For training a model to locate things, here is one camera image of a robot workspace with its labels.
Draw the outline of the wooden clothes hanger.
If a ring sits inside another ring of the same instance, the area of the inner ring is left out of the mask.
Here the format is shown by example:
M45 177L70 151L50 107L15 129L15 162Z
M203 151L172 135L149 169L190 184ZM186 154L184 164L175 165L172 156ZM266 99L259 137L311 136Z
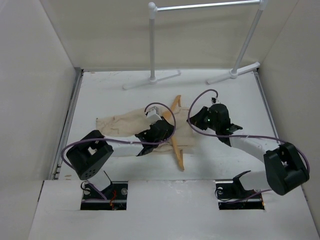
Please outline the wooden clothes hanger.
M181 107L181 95L177 95L170 107L171 111L173 112L175 110L176 107ZM171 119L171 114L169 111L166 111L162 114L162 116L169 121ZM183 161L183 150L179 149L178 147L178 142L177 139L175 138L175 136L173 136L171 138L171 142L172 142L172 147L173 147L173 151L177 160L177 165L179 167L179 169L183 172L185 170L184 167L184 161Z

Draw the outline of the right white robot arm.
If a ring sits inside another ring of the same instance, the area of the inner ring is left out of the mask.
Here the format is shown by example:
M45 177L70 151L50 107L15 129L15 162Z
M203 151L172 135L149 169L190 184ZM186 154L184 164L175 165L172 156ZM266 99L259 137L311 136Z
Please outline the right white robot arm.
M225 145L260 160L264 164L263 182L280 196L310 179L310 168L292 143L270 136L244 134L243 127L231 122L227 106L222 103L204 106L194 116L189 112L187 122L195 131L214 131Z

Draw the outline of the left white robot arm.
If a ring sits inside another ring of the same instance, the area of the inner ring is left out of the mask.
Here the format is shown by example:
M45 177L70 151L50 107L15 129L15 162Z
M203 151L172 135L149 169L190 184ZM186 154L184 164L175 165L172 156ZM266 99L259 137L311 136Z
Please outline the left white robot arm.
M102 167L110 157L141 157L150 154L159 145L168 142L176 131L177 121L170 124L157 107L144 111L149 128L129 137L111 137L93 130L83 139L67 145L61 151L62 160L69 165L80 180L84 190L106 200L112 195L113 183L102 179Z

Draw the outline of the beige trousers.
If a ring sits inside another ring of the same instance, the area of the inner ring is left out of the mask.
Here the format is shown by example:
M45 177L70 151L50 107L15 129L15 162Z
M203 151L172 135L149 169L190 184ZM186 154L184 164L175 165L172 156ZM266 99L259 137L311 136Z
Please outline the beige trousers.
M174 137L180 150L187 150L196 145L193 130L187 123L189 109L176 107L173 111L176 119L176 131ZM96 119L96 129L105 136L129 137L150 128L142 108L135 109L126 114Z

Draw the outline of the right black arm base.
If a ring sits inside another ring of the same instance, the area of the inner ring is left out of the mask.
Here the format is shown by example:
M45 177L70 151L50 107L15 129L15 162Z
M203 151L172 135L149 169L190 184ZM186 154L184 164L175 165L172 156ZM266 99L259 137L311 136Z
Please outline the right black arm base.
M262 194L254 189L245 189L241 177L250 173L244 171L230 179L217 179L215 181L215 197L218 200L218 209L223 210L264 210Z

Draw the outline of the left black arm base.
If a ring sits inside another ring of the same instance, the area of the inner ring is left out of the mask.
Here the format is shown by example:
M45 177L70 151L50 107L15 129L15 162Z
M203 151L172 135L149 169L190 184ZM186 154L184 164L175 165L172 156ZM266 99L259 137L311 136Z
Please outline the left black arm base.
M82 200L80 210L82 211L125 211L128 199L127 181L113 181L102 191L95 189L92 183L83 181Z

